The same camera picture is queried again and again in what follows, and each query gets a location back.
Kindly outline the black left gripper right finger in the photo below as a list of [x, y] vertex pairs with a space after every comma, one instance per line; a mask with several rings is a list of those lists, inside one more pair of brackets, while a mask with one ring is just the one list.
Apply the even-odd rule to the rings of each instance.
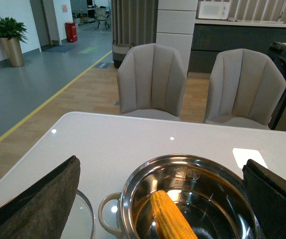
[[286, 180], [249, 159], [243, 169], [249, 203], [268, 239], [286, 239]]

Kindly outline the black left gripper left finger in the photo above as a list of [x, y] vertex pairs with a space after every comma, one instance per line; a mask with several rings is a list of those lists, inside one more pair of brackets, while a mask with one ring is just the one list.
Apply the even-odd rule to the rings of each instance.
[[80, 178], [80, 161], [71, 156], [0, 207], [0, 239], [59, 239]]

